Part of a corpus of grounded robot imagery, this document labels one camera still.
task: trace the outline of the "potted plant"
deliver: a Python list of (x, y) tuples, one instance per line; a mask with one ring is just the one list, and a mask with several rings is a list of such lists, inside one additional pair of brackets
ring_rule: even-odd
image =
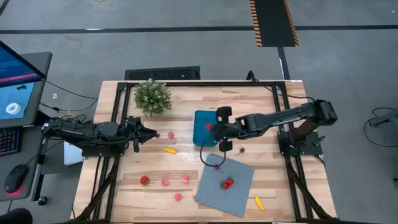
[(140, 83), (135, 89), (136, 108), (142, 109), (145, 116), (163, 114), (171, 109), (171, 92), (165, 83), (155, 82), (151, 78)]

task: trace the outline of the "gray floor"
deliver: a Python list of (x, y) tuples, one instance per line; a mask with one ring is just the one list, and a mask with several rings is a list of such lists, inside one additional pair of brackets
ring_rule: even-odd
[[(289, 1), (296, 26), (398, 24), (395, 0)], [(89, 29), (173, 26), (251, 25), (243, 0), (18, 0), (0, 17), (0, 29)], [(330, 100), (339, 116), (320, 128), (326, 171), (338, 216), (343, 220), (396, 223), (398, 149), (367, 142), (363, 124), (378, 106), (398, 107), (398, 30), (298, 31), (299, 48), (285, 49), (292, 79), (308, 95)], [(77, 93), (98, 96), (103, 80), (120, 80), (125, 69), (199, 65), (202, 79), (281, 79), (275, 48), (258, 48), (247, 32), (173, 32), (140, 34), (0, 35), (19, 53), (53, 53), (49, 80)], [(46, 86), (42, 101), (81, 109), (90, 101)], [(43, 109), (49, 115), (53, 111)], [(94, 109), (86, 114), (92, 118)], [(370, 129), (383, 144), (398, 144), (388, 126)], [(45, 207), (29, 200), (34, 223), (65, 221), (71, 211), (78, 172), (49, 175)], [(8, 203), (0, 203), (5, 213)]]

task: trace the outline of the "monitor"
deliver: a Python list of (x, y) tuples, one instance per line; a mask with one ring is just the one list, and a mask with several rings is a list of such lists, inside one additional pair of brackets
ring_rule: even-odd
[(0, 87), (45, 80), (45, 75), (0, 41)]

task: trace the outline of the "gray cloth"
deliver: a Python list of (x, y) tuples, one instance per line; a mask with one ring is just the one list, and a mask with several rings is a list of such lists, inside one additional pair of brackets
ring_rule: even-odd
[[(210, 154), (206, 163), (215, 165), (222, 160), (221, 156)], [(248, 202), (253, 173), (253, 167), (232, 159), (226, 159), (219, 170), (205, 166), (195, 201), (242, 218)], [(234, 184), (228, 189), (222, 189), (220, 182), (228, 177), (234, 180)]]

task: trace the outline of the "wooden table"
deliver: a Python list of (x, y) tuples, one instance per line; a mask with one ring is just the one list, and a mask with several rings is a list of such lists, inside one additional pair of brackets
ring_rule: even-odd
[[(116, 86), (118, 82), (103, 82), (95, 113), (95, 122), (110, 121)], [(305, 96), (302, 82), (286, 81), (287, 93)], [(249, 113), (275, 112), (272, 93), (261, 86), (257, 87), (170, 87), (172, 109), (163, 116), (146, 118), (134, 103), (132, 91), (127, 115), (140, 116), (147, 128), (160, 133), (159, 139), (151, 139), (140, 146), (140, 153), (134, 153), (132, 144), (122, 156), (118, 170), (114, 195), (112, 222), (271, 222), (294, 221), (294, 210), (290, 196), (289, 183), (284, 158), (280, 155), (277, 143), (277, 128), (269, 129), (259, 138), (247, 140), (234, 139), (234, 149), (227, 157), (254, 168), (254, 177), (249, 193), (244, 218), (223, 213), (219, 210), (197, 204), (195, 194), (203, 172), (199, 158), (199, 148), (192, 143), (193, 115), (196, 110), (216, 110), (220, 106), (231, 106), (233, 118)], [(119, 113), (123, 106), (121, 96)], [(306, 100), (289, 98), (290, 106), (295, 107)], [(175, 139), (169, 139), (167, 133), (173, 131)], [(176, 154), (164, 152), (165, 147), (178, 151)], [(239, 149), (244, 154), (236, 156)], [(217, 153), (218, 147), (204, 150), (204, 157)], [(302, 156), (303, 168), (309, 191), (327, 213), (336, 216), (328, 180), (323, 164), (313, 156)], [(97, 157), (84, 161), (79, 185), (76, 192), (74, 209), (76, 214), (88, 205), (91, 198)], [(139, 183), (141, 176), (150, 177), (150, 187)], [(184, 184), (183, 175), (190, 176), (189, 184)], [(164, 187), (162, 179), (169, 179)], [(301, 192), (298, 190), (301, 214), (305, 216), (305, 207)], [(174, 200), (180, 193), (183, 199)], [(261, 198), (265, 208), (260, 211), (254, 196)], [(101, 215), (107, 195), (103, 197)]]

